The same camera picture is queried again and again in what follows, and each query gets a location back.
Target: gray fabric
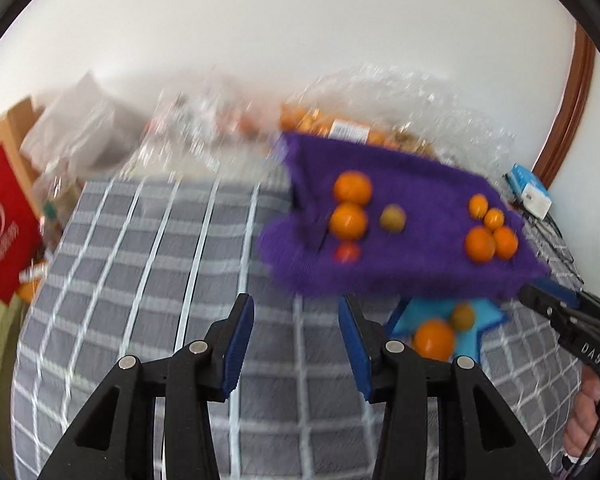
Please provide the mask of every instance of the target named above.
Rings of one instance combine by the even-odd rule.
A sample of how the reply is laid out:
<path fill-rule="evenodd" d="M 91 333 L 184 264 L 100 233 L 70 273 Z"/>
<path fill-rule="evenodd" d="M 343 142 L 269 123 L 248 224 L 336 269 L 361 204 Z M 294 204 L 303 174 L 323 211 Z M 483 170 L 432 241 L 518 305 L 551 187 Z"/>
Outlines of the gray fabric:
<path fill-rule="evenodd" d="M 32 306 L 18 348 L 13 449 L 21 480 L 34 478 L 89 394 L 127 353 L 171 355 L 224 317 L 236 294 L 256 303 L 247 357 L 230 402 L 210 404 L 220 473 L 238 478 L 369 478 L 383 416 L 362 401 L 338 329 L 336 298 L 279 290 L 253 249 L 262 226 L 289 207 L 288 193 L 217 183 L 90 182 Z M 538 235 L 526 234 L 556 278 L 579 286 Z M 548 236 L 557 246 L 558 237 Z M 365 300 L 384 322 L 395 298 Z M 547 322 L 517 302 L 510 322 L 483 339 L 482 365 L 548 463 L 579 384 L 576 361 Z M 162 475 L 164 404 L 155 421 Z M 429 417 L 428 477 L 437 467 Z"/>

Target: purple cloth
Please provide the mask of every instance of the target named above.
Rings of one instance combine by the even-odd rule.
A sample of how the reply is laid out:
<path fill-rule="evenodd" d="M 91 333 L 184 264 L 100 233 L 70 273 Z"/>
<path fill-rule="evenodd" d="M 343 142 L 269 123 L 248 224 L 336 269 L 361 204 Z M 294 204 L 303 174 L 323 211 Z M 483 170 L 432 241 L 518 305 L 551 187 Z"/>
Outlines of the purple cloth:
<path fill-rule="evenodd" d="M 286 134 L 286 142 L 297 208 L 265 226 L 260 251 L 273 277 L 292 292 L 506 300 L 514 298 L 523 284 L 549 273 L 522 234 L 520 216 L 507 209 L 481 176 L 341 140 Z M 347 170 L 368 175 L 374 194 L 365 208 L 369 229 L 359 242 L 362 258 L 343 265 L 333 257 L 338 240 L 324 234 L 336 207 L 333 184 Z M 464 238 L 480 224 L 467 211 L 476 193 L 502 209 L 506 225 L 518 234 L 520 247 L 511 260 L 494 258 L 477 265 L 466 256 Z M 400 234 L 390 234 L 378 224 L 382 210 L 392 203 L 407 213 Z"/>

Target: metal screw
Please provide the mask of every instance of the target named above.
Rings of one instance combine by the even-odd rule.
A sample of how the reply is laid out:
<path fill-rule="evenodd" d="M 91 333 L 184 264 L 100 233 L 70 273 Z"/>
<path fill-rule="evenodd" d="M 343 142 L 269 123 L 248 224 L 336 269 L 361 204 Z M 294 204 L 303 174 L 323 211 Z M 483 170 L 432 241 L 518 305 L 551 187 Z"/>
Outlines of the metal screw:
<path fill-rule="evenodd" d="M 136 366 L 136 358 L 132 355 L 125 355 L 120 361 L 118 361 L 118 366 L 123 370 L 129 370 L 129 368 L 133 368 Z"/>
<path fill-rule="evenodd" d="M 458 363 L 458 366 L 464 370 L 471 370 L 475 364 L 474 360 L 466 355 L 461 355 L 456 362 Z"/>
<path fill-rule="evenodd" d="M 204 341 L 194 341 L 189 345 L 189 352 L 192 354 L 203 354 L 206 352 L 206 349 L 209 348 L 209 345 Z"/>
<path fill-rule="evenodd" d="M 391 352 L 392 354 L 399 354 L 400 352 L 404 352 L 404 344 L 401 341 L 387 341 L 384 347 L 386 348 L 387 352 Z"/>

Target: red paper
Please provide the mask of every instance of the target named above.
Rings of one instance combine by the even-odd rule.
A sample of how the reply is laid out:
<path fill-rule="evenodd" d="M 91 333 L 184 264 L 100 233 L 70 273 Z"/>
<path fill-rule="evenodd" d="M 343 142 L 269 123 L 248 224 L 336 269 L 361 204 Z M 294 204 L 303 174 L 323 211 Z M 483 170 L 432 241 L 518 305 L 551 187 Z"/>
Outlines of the red paper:
<path fill-rule="evenodd" d="M 9 304 L 25 269 L 40 247 L 39 223 L 0 146 L 0 300 Z"/>

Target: cherry tomato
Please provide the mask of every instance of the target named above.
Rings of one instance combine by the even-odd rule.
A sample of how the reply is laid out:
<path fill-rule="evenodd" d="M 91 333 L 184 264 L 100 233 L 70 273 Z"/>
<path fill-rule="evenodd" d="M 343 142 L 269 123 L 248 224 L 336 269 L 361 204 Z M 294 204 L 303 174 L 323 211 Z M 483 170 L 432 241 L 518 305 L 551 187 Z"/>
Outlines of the cherry tomato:
<path fill-rule="evenodd" d="M 339 264 L 354 264 L 360 259 L 361 254 L 362 251 L 357 243 L 343 242 L 336 249 L 333 257 Z"/>

